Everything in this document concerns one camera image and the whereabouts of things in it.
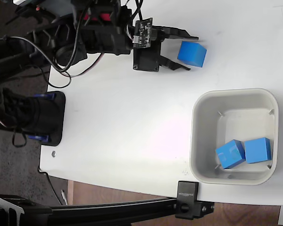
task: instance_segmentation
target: circuit board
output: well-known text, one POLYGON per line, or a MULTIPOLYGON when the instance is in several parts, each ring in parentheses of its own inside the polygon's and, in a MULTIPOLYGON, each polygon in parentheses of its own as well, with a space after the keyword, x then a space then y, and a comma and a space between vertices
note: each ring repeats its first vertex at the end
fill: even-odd
POLYGON ((133 48, 148 48, 151 46, 152 23, 153 18, 136 21, 133 48))

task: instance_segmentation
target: gray carpet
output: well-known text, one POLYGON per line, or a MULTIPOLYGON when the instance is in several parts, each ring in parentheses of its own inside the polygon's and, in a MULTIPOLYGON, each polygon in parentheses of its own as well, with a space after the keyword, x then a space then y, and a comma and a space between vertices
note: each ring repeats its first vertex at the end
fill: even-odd
MULTIPOLYGON (((12 4, 4 4, 0 1, 0 37, 5 34, 25 35, 28 31, 39 26, 33 18, 19 18, 5 26, 5 22, 14 16, 15 8, 16 6, 12 4)), ((39 71, 31 69, 21 75, 36 73, 39 71)), ((47 90, 47 84, 42 77, 11 81, 3 86, 25 96, 44 93, 47 90)), ((0 194, 19 195, 43 205, 58 205, 46 176, 37 172, 40 145, 29 140, 24 148, 15 148, 11 144, 11 139, 12 133, 0 131, 0 194)), ((51 178, 51 180, 59 195, 61 189, 67 191, 66 180, 59 178, 51 178)))

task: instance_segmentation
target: blue cube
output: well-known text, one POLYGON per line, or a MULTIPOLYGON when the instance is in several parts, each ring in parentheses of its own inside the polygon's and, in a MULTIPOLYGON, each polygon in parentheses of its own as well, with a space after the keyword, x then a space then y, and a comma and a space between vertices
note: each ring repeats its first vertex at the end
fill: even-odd
POLYGON ((183 41, 177 59, 186 65, 202 67, 206 53, 207 50, 202 45, 195 42, 183 41))
POLYGON ((216 153, 224 169, 231 169, 245 161, 245 152, 239 140, 228 142, 216 149, 216 153))
POLYGON ((245 141, 245 157, 247 163, 268 161, 272 159, 270 141, 267 138, 245 141))

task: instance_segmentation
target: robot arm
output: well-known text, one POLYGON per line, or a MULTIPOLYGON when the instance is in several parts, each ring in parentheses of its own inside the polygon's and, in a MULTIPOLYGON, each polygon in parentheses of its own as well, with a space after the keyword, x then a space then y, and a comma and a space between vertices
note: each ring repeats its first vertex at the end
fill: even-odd
MULTIPOLYGON (((16 10, 16 18, 33 16, 38 22, 46 19, 49 24, 34 29, 25 37, 0 38, 0 83, 29 67, 41 70, 52 65, 66 76, 67 69, 85 60, 87 53, 118 56, 129 55, 132 49, 134 70, 158 72, 160 66, 189 70, 161 56, 161 43, 164 39, 198 40, 186 30, 154 26, 152 18, 136 21, 133 27, 133 19, 140 11, 142 0, 136 1, 138 7, 133 14, 126 5, 121 6, 120 0, 14 2, 21 3, 16 10)), ((17 129, 45 145, 59 144, 65 107, 63 93, 21 97, 4 90, 1 94, 0 129, 17 129)))

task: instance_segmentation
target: blue part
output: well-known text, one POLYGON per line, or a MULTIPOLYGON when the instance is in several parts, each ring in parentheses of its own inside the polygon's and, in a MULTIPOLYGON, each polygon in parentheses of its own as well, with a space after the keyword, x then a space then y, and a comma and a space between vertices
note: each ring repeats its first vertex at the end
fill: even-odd
POLYGON ((202 45, 195 42, 183 41, 177 59, 186 65, 202 67, 206 53, 207 50, 202 45))
POLYGON ((56 97, 55 93, 49 93, 49 94, 35 94, 34 97, 41 97, 41 98, 46 98, 49 100, 54 100, 56 97))
POLYGON ((268 161, 272 159, 270 140, 265 137, 245 141, 244 146, 247 163, 268 161))
POLYGON ((42 141, 44 143, 49 142, 49 136, 28 136, 28 138, 32 139, 32 140, 39 140, 39 141, 42 141))
POLYGON ((228 142, 216 149, 216 153, 224 169, 231 169, 245 161, 245 152, 239 140, 228 142))

